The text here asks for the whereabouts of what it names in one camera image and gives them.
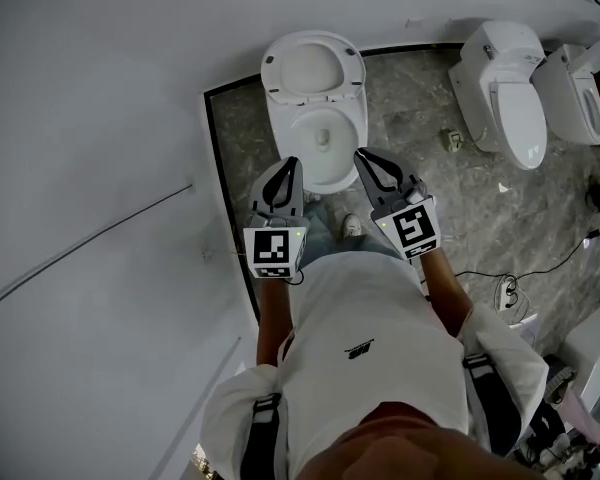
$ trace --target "white shirt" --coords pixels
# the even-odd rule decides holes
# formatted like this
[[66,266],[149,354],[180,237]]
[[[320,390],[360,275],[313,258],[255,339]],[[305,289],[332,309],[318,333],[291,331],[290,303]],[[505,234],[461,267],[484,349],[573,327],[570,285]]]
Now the white shirt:
[[[295,338],[284,360],[229,379],[207,404],[201,444],[223,478],[239,478],[253,402],[275,391],[287,400],[290,479],[382,402],[403,402],[440,427],[468,433],[465,347],[431,309],[413,267],[349,252],[322,257],[304,274],[290,290]],[[517,402],[526,428],[544,391],[546,364],[493,313],[474,310],[465,330],[501,375],[522,377],[507,380],[522,388]]]

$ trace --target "skin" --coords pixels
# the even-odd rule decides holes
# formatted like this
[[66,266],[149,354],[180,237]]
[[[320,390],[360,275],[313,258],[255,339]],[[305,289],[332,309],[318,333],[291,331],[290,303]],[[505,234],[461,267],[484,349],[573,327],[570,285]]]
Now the skin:
[[[420,256],[431,306],[457,338],[473,305],[442,251]],[[286,283],[263,281],[257,364],[277,365],[278,349],[293,330]],[[311,459],[298,480],[541,479],[542,476],[481,449],[460,432],[443,429],[401,402],[384,402],[358,426]]]

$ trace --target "toilet tank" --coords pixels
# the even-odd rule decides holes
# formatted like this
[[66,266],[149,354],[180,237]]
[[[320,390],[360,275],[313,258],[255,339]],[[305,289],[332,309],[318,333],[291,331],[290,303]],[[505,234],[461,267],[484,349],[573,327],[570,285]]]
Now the toilet tank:
[[471,77],[528,82],[545,58],[530,27],[512,21],[486,21],[460,50]]

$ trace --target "shirt sleeve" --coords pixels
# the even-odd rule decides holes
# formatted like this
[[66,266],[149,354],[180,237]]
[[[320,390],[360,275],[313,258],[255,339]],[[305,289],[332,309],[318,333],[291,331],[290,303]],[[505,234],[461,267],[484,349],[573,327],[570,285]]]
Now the shirt sleeve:
[[487,352],[520,411],[522,432],[544,396],[549,366],[502,318],[475,307],[462,328],[467,354]]
[[273,393],[278,369],[262,364],[218,385],[207,401],[200,444],[211,467],[225,480],[239,480],[254,402]]

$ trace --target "open toilet lid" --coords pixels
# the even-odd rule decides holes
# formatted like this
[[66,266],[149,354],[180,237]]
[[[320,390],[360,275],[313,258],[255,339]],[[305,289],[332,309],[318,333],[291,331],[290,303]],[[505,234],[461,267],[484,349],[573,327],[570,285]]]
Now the open toilet lid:
[[267,94],[280,105],[356,98],[364,88],[362,56],[330,32],[297,32],[273,43],[260,69]]
[[538,93],[530,83],[497,83],[491,92],[501,135],[498,145],[524,169],[535,169],[547,149],[547,127]]

